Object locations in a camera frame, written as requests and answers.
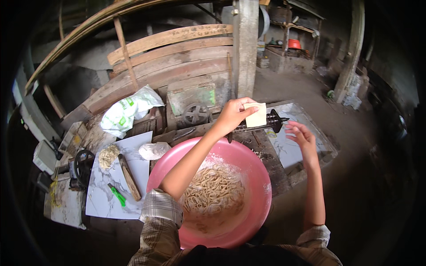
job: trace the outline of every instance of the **noodle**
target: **noodle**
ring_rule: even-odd
[[[240,180],[229,174],[223,165],[198,171],[185,190],[182,205],[187,212],[214,215],[235,209],[238,214],[244,206],[245,189]]]

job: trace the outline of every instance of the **green printed plastic bag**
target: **green printed plastic bag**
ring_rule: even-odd
[[[155,106],[164,106],[164,103],[160,96],[146,85],[132,96],[114,103],[102,117],[100,127],[122,139],[133,127],[133,120],[143,118],[149,109]]]

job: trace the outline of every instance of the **hand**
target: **hand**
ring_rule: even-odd
[[[218,137],[223,137],[233,131],[247,116],[259,111],[259,108],[255,106],[244,111],[243,104],[255,102],[249,97],[229,100],[223,107],[211,131],[215,132]]]
[[[296,142],[303,157],[303,166],[305,169],[319,167],[317,145],[315,143],[315,136],[309,129],[296,121],[288,121],[288,125],[285,125],[286,133],[294,134],[294,136],[286,135],[286,138]]]

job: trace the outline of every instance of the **wooden rolling pin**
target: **wooden rolling pin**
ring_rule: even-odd
[[[123,170],[124,178],[126,179],[127,186],[129,187],[133,198],[136,201],[140,201],[142,198],[141,194],[139,193],[138,188],[136,187],[135,180],[133,179],[132,173],[130,172],[129,165],[127,164],[126,159],[121,153],[118,155],[118,161],[120,162],[120,166],[121,166],[121,169]]]

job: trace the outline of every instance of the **shredded dough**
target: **shredded dough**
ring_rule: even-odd
[[[247,127],[266,125],[266,103],[245,103],[243,106],[244,110],[252,106],[259,108],[259,111],[246,117],[245,122]]]
[[[238,214],[244,206],[245,189],[240,180],[229,175],[224,165],[213,165],[198,171],[186,189],[183,207],[187,212],[214,215],[224,209],[235,209]]]
[[[117,145],[109,145],[107,148],[102,149],[99,153],[99,165],[103,169],[108,169],[119,154],[120,150]]]

